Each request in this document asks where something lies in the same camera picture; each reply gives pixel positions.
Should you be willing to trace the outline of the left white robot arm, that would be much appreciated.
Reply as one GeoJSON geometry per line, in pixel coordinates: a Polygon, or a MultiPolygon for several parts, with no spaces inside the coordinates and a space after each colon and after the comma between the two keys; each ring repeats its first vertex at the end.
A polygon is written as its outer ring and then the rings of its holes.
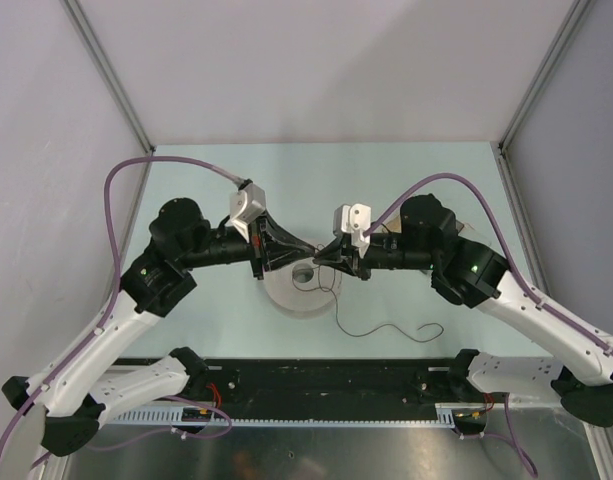
{"type": "Polygon", "coordinates": [[[3,385],[21,414],[46,408],[41,445],[57,457],[84,447],[108,421],[169,396],[197,400],[207,394],[208,367],[189,347],[115,380],[102,374],[136,339],[166,317],[196,287],[200,267],[248,262],[255,278],[314,255],[266,212],[242,236],[234,227],[212,228],[198,204],[176,198],[149,226],[150,242],[122,274],[119,289],[87,331],[44,371],[12,376],[3,385]]]}

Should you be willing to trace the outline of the white perforated cable spool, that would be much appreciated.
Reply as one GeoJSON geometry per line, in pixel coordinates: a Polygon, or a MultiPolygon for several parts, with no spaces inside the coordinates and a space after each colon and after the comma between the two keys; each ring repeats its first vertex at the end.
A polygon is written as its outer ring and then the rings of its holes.
{"type": "Polygon", "coordinates": [[[266,273],[262,285],[270,302],[283,314],[309,319],[327,313],[341,294],[342,275],[311,259],[266,273]]]}

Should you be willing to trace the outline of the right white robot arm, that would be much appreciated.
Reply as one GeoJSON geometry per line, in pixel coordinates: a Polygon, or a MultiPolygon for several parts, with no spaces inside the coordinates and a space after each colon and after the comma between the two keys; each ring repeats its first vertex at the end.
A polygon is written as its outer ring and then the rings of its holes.
{"type": "Polygon", "coordinates": [[[463,349],[447,376],[455,399],[482,392],[557,401],[583,422],[613,426],[613,335],[529,284],[491,247],[461,236],[454,212],[433,195],[404,201],[400,231],[362,239],[369,212],[361,204],[339,207],[335,238],[315,263],[361,280],[375,269],[426,271],[444,300],[503,321],[548,353],[501,359],[463,349]]]}

